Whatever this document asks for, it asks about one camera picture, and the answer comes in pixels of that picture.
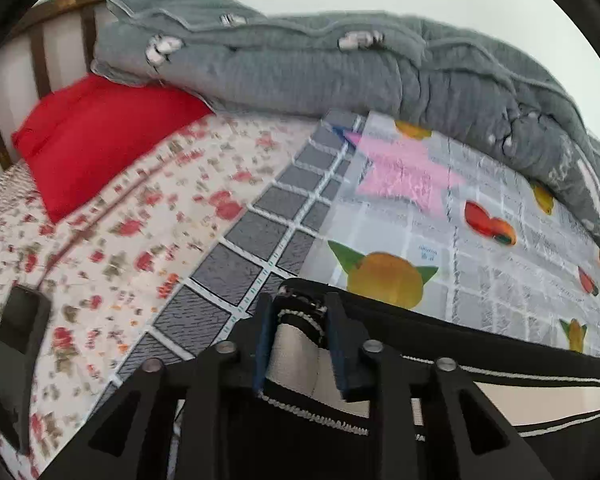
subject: red flower print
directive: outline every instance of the red flower print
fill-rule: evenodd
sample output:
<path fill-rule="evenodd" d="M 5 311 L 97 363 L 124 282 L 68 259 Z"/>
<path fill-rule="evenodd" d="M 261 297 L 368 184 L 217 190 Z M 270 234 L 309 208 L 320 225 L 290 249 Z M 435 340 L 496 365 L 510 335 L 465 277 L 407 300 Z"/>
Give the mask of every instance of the red flower print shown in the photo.
<path fill-rule="evenodd" d="M 102 296 L 92 296 L 89 308 L 91 310 L 97 310 L 97 308 L 102 304 Z"/>
<path fill-rule="evenodd" d="M 76 227 L 78 225 L 82 225 L 87 221 L 87 215 L 81 214 L 77 216 L 73 221 L 69 222 L 69 225 Z"/>
<path fill-rule="evenodd" d="M 24 271 L 29 274 L 33 268 L 36 266 L 36 263 L 38 262 L 38 257 L 36 256 L 36 253 L 29 253 L 27 255 L 27 263 L 25 263 L 24 265 Z"/>
<path fill-rule="evenodd" d="M 111 232 L 119 236 L 133 236 L 138 233 L 144 224 L 139 220 L 129 219 L 125 222 L 120 222 Z"/>
<path fill-rule="evenodd" d="M 166 300 L 169 295 L 173 292 L 173 287 L 178 283 L 178 275 L 175 273 L 167 276 L 167 281 L 165 281 L 161 286 L 158 287 L 158 298 L 161 300 Z"/>
<path fill-rule="evenodd" d="M 227 191 L 227 190 L 216 191 L 215 193 L 213 193 L 213 195 L 211 195 L 209 197 L 209 205 L 216 207 L 216 206 L 219 206 L 220 204 L 223 204 L 230 198 L 231 198 L 231 193 L 229 191 Z"/>
<path fill-rule="evenodd" d="M 158 287 L 158 298 L 160 298 L 161 300 L 166 300 L 169 295 L 171 294 L 171 291 L 173 290 L 172 286 L 169 285 L 161 285 Z"/>
<path fill-rule="evenodd" d="M 232 180 L 235 180 L 236 182 L 248 182 L 252 177 L 251 171 L 247 170 L 238 171 L 231 176 Z"/>
<path fill-rule="evenodd" d="M 240 214 L 240 211 L 242 211 L 242 206 L 235 200 L 229 200 L 229 202 L 221 203 L 216 207 L 216 216 L 222 220 L 233 220 Z"/>
<path fill-rule="evenodd" d="M 36 437 L 36 440 L 42 440 L 42 421 L 37 413 L 31 415 L 30 427 L 33 435 Z"/>
<path fill-rule="evenodd" d="M 153 192 L 153 193 L 147 193 L 143 198 L 143 202 L 147 205 L 154 206 L 158 202 L 160 202 L 160 200 L 162 200 L 163 196 L 164 195 L 159 191 Z"/>
<path fill-rule="evenodd" d="M 89 259 L 94 264 L 97 264 L 98 262 L 101 262 L 104 259 L 104 253 L 102 251 L 93 251 L 93 253 L 91 253 L 91 256 L 89 256 Z"/>
<path fill-rule="evenodd" d="M 87 365 L 87 371 L 89 372 L 89 375 L 92 379 L 98 379 L 100 377 L 100 372 L 93 365 Z"/>
<path fill-rule="evenodd" d="M 189 130 L 188 132 L 185 132 L 184 135 L 199 140 L 204 139 L 208 135 L 208 133 L 209 132 L 207 130 L 194 130 L 193 132 Z"/>
<path fill-rule="evenodd" d="M 64 326 L 56 327 L 54 330 L 54 341 L 52 343 L 55 350 L 68 350 L 74 344 L 74 337 L 71 330 Z"/>
<path fill-rule="evenodd" d="M 89 350 L 93 350 L 94 348 L 96 348 L 96 338 L 99 335 L 100 335 L 100 329 L 99 328 L 94 328 L 93 330 L 89 330 L 87 332 L 87 343 L 85 344 L 85 346 Z"/>
<path fill-rule="evenodd" d="M 262 146 L 266 151 L 272 150 L 278 143 L 271 138 L 271 132 L 262 132 L 256 140 L 256 146 Z"/>
<path fill-rule="evenodd" d="M 202 155 L 204 155 L 204 153 L 205 153 L 204 150 L 193 150 L 192 152 L 189 152 L 189 153 L 182 152 L 178 155 L 178 158 L 176 159 L 176 164 L 178 166 L 188 164 L 192 160 L 196 160 L 197 158 L 200 158 Z"/>
<path fill-rule="evenodd" d="M 56 228 L 53 225 L 42 224 L 38 230 L 40 236 L 52 235 L 56 232 Z"/>
<path fill-rule="evenodd" d="M 140 253 L 134 263 L 136 270 L 147 270 L 148 272 L 154 272 L 154 256 L 151 253 L 144 252 Z"/>

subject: red fruit print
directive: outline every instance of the red fruit print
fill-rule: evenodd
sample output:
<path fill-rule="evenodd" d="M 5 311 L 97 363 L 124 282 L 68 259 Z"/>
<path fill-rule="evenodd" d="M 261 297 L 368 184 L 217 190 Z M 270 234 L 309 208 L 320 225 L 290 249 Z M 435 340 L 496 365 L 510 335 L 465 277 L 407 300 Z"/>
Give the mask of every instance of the red fruit print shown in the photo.
<path fill-rule="evenodd" d="M 27 255 L 27 263 L 24 265 L 24 271 L 29 274 L 34 269 L 37 262 L 38 257 L 36 256 L 36 253 L 29 253 Z"/>
<path fill-rule="evenodd" d="M 31 432 L 36 437 L 36 440 L 37 441 L 42 440 L 42 421 L 40 420 L 40 417 L 38 416 L 37 413 L 34 413 L 33 415 L 31 415 L 30 426 L 31 426 Z"/>
<path fill-rule="evenodd" d="M 235 200 L 221 203 L 216 207 L 216 216 L 222 220 L 233 220 L 242 211 L 242 206 Z"/>
<path fill-rule="evenodd" d="M 75 227 L 78 225 L 82 225 L 87 221 L 87 215 L 80 215 L 78 217 L 76 217 L 73 221 L 69 222 L 69 225 Z"/>
<path fill-rule="evenodd" d="M 251 174 L 251 171 L 242 170 L 234 173 L 231 178 L 236 182 L 248 182 L 253 178 L 253 175 Z"/>
<path fill-rule="evenodd" d="M 466 204 L 464 204 L 464 220 L 477 233 L 488 237 L 493 236 L 491 218 L 479 204 L 470 200 L 466 201 Z"/>
<path fill-rule="evenodd" d="M 597 296 L 600 291 L 590 276 L 581 267 L 578 267 L 578 274 L 580 275 L 580 283 L 585 292 L 592 296 Z"/>
<path fill-rule="evenodd" d="M 154 272 L 154 256 L 146 251 L 144 253 L 140 253 L 134 262 L 134 267 L 136 270 Z"/>
<path fill-rule="evenodd" d="M 97 264 L 98 262 L 101 262 L 104 259 L 104 253 L 102 251 L 93 251 L 93 253 L 91 253 L 91 256 L 89 256 L 89 259 L 94 264 Z"/>
<path fill-rule="evenodd" d="M 40 236 L 52 235 L 56 232 L 56 228 L 53 225 L 42 224 L 38 230 Z"/>
<path fill-rule="evenodd" d="M 54 330 L 53 348 L 56 350 L 68 350 L 74 344 L 74 337 L 71 330 L 64 326 L 56 327 Z"/>
<path fill-rule="evenodd" d="M 89 308 L 91 310 L 97 310 L 98 307 L 102 304 L 102 296 L 92 296 L 90 303 L 89 303 Z"/>
<path fill-rule="evenodd" d="M 219 206 L 231 198 L 231 193 L 227 190 L 216 191 L 209 197 L 209 205 Z"/>

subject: black plastic bracket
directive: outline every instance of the black plastic bracket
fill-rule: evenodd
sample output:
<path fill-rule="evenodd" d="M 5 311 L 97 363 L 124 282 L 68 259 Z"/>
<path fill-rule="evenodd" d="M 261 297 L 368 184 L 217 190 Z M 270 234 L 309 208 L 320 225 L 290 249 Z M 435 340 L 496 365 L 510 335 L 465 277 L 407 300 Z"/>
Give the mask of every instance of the black plastic bracket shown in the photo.
<path fill-rule="evenodd" d="M 168 366 L 155 358 L 145 361 L 41 479 L 163 480 L 177 400 L 185 399 L 175 480 L 234 480 L 225 443 L 230 417 L 225 400 L 233 392 L 251 399 L 261 392 L 258 386 L 282 308 L 316 310 L 315 319 L 326 325 L 343 398 L 370 401 L 368 446 L 376 474 L 369 480 L 552 480 L 533 450 L 453 359 L 433 364 L 406 359 L 391 346 L 369 339 L 365 327 L 346 316 L 338 294 L 314 301 L 289 290 L 273 300 L 262 295 L 255 316 L 239 321 L 231 340 L 194 360 Z M 414 399 L 424 420 L 417 432 Z M 424 458 L 416 433 L 426 436 Z M 311 442 L 302 444 L 311 449 Z M 267 449 L 262 449 L 254 463 L 266 461 Z M 254 478 L 257 473 L 244 471 L 243 476 Z"/>

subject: folded blanket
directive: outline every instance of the folded blanket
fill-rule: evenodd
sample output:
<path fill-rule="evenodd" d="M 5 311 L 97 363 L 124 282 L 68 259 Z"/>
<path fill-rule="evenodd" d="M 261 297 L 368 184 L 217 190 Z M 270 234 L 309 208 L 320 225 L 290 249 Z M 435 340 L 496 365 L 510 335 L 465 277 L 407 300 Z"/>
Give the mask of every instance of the folded blanket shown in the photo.
<path fill-rule="evenodd" d="M 501 41 L 417 17 L 268 18 L 231 0 L 107 0 L 94 72 L 224 104 L 320 116 L 384 112 L 547 184 L 600 242 L 600 146 L 544 67 Z"/>

